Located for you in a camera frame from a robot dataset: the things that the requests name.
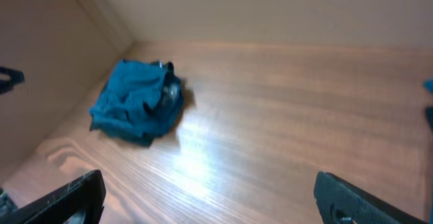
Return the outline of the navy blue shorts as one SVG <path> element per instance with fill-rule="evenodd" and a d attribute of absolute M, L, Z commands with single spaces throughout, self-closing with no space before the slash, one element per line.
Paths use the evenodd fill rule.
<path fill-rule="evenodd" d="M 172 62 L 120 60 L 89 108 L 89 130 L 148 147 L 174 127 L 184 100 Z"/>

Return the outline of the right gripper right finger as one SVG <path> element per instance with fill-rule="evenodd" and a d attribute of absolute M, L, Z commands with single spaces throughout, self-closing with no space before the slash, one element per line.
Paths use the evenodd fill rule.
<path fill-rule="evenodd" d="M 313 195 L 325 224 L 426 224 L 332 173 L 317 173 Z"/>

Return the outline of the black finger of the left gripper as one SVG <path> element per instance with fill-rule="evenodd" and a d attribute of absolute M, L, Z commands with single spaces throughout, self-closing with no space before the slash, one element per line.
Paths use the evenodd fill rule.
<path fill-rule="evenodd" d="M 6 79 L 1 79 L 1 94 L 8 93 L 25 81 L 24 73 L 20 70 L 1 67 L 1 75 L 5 75 Z"/>

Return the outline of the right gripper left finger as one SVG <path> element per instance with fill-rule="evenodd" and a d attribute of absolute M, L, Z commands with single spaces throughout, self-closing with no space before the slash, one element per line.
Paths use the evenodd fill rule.
<path fill-rule="evenodd" d="M 100 170 L 89 171 L 47 195 L 1 217 L 3 224 L 98 224 L 106 187 Z"/>

